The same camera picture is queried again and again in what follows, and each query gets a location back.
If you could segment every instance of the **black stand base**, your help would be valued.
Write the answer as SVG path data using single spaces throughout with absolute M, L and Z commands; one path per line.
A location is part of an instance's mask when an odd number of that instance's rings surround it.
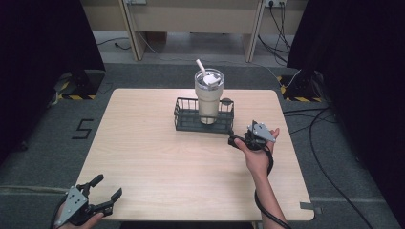
M 65 83 L 61 97 L 64 99 L 95 99 L 104 73 L 72 75 Z
M 282 75 L 280 77 L 280 83 L 282 85 L 288 85 L 293 79 L 293 75 Z M 282 87 L 282 94 L 285 100 L 301 101 L 301 102 L 320 102 L 316 87 L 313 85 L 313 81 L 310 79 L 293 79 L 292 83 L 287 87 Z

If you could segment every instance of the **power outlet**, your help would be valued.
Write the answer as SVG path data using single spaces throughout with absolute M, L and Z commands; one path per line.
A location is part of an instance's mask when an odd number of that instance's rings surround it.
M 269 7 L 270 1 L 273 2 L 273 8 L 281 8 L 282 4 L 286 6 L 287 0 L 266 0 L 265 7 Z

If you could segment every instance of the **desk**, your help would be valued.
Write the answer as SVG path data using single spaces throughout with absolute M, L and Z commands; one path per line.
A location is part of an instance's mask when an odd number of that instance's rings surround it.
M 146 5 L 127 5 L 119 0 L 136 60 L 143 57 L 141 31 L 239 33 L 243 35 L 245 60 L 254 53 L 263 0 L 148 0 Z
M 117 89 L 107 106 L 77 183 L 98 174 L 92 203 L 122 187 L 115 220 L 257 221 L 261 214 L 245 156 L 227 145 L 227 135 L 175 130 L 177 97 L 193 89 Z M 279 127 L 269 176 L 287 220 L 311 220 L 313 211 L 277 94 L 269 90 L 224 90 L 235 103 L 234 132 L 252 119 Z

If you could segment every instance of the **white tumbler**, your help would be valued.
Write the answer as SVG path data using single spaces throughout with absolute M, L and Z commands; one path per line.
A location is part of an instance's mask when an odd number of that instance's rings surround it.
M 220 98 L 224 90 L 224 75 L 215 69 L 198 71 L 195 75 L 196 95 L 199 99 L 200 121 L 212 124 L 217 120 Z

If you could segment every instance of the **wire rack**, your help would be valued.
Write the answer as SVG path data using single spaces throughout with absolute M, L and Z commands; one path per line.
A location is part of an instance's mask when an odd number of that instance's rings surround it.
M 175 126 L 177 131 L 207 132 L 217 134 L 229 134 L 233 127 L 234 107 L 229 98 L 220 100 L 218 116 L 199 115 L 199 100 L 197 98 L 178 97 L 175 107 Z M 214 118 L 212 124 L 204 124 L 206 118 Z

